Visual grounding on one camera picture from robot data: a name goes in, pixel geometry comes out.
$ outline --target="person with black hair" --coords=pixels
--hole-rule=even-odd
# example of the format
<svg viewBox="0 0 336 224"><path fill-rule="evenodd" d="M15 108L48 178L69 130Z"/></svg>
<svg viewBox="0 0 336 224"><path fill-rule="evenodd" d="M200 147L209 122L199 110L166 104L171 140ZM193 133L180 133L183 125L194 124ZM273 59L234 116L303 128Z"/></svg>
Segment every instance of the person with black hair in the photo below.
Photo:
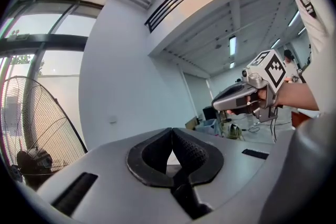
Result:
<svg viewBox="0 0 336 224"><path fill-rule="evenodd" d="M298 74L298 67L296 63L294 62L294 56L290 50L285 50L283 53L283 56L285 57L285 60L283 61L286 66L286 80L290 83L292 82L299 82L301 83L301 80L299 78Z"/></svg>

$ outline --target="tree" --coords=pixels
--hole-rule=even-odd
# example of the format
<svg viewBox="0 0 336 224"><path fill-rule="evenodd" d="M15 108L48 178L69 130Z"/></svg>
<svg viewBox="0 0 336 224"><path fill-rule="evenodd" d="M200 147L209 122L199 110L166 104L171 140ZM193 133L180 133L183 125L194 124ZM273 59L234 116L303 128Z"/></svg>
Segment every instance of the tree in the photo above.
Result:
<svg viewBox="0 0 336 224"><path fill-rule="evenodd" d="M24 63L30 63L31 62L31 56L30 55L18 55L14 56L11 61L11 65L19 65ZM40 67L38 68L38 74L42 75L42 66L44 65L44 61L41 61Z"/></svg>

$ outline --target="ceiling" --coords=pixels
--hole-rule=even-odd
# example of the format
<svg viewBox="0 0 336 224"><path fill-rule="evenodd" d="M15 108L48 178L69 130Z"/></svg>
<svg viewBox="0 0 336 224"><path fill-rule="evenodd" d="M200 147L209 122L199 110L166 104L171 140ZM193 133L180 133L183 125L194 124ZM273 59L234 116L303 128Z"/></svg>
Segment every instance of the ceiling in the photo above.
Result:
<svg viewBox="0 0 336 224"><path fill-rule="evenodd" d="M298 10L295 0L233 0L208 14L170 43L161 57L180 60L210 76L252 60L260 51L291 41L303 28L301 18L288 27ZM236 54L230 57L229 38L237 36Z"/></svg>

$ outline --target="fluorescent light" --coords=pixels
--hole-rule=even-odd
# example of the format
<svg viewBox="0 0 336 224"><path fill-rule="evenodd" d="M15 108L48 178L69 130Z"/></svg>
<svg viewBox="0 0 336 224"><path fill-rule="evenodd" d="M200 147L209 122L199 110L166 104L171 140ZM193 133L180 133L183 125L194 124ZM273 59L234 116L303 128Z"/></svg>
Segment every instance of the fluorescent light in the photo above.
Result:
<svg viewBox="0 0 336 224"><path fill-rule="evenodd" d="M305 27L298 33L298 35L301 35L301 33L303 32L303 31L305 31Z"/></svg>
<svg viewBox="0 0 336 224"><path fill-rule="evenodd" d="M278 40L275 41L275 43L273 44L273 46L271 47L271 49L273 49L273 48L275 47L275 45L276 45L277 43L279 43L279 42L280 42L280 38L278 38Z"/></svg>
<svg viewBox="0 0 336 224"><path fill-rule="evenodd" d="M294 21L295 21L295 20L296 20L296 18L299 16L299 14L300 14L300 12L299 12L299 11L297 11L297 12L295 13L295 15L294 15L293 19L290 21L290 23L289 23L289 25L288 25L288 26L291 26L291 25L294 23Z"/></svg>
<svg viewBox="0 0 336 224"><path fill-rule="evenodd" d="M230 37L230 39L229 39L229 42L230 42L230 56L232 56L236 53L236 41L237 41L236 36Z"/></svg>

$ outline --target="black hair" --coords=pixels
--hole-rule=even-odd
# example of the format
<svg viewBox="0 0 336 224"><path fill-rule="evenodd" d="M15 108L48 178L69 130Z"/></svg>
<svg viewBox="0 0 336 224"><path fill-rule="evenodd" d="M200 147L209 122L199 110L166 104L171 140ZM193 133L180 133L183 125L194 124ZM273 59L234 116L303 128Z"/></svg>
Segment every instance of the black hair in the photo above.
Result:
<svg viewBox="0 0 336 224"><path fill-rule="evenodd" d="M293 54L292 54L292 52L290 50L285 50L284 53L283 53L283 55L285 57L287 57L288 59L290 59L290 60L294 60L294 56L293 56Z"/></svg>

